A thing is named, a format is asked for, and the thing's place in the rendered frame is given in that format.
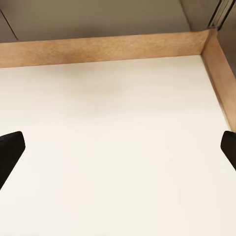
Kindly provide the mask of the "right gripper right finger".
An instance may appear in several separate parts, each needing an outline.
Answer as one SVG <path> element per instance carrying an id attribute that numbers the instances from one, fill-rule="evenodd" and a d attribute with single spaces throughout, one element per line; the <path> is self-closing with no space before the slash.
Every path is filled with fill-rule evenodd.
<path id="1" fill-rule="evenodd" d="M 225 131 L 220 147 L 236 170 L 236 133 Z"/>

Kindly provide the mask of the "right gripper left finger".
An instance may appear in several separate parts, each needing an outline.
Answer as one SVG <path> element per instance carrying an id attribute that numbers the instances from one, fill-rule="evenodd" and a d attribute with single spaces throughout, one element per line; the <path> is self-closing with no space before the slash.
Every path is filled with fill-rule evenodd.
<path id="1" fill-rule="evenodd" d="M 0 189 L 26 149 L 21 131 L 0 136 Z"/>

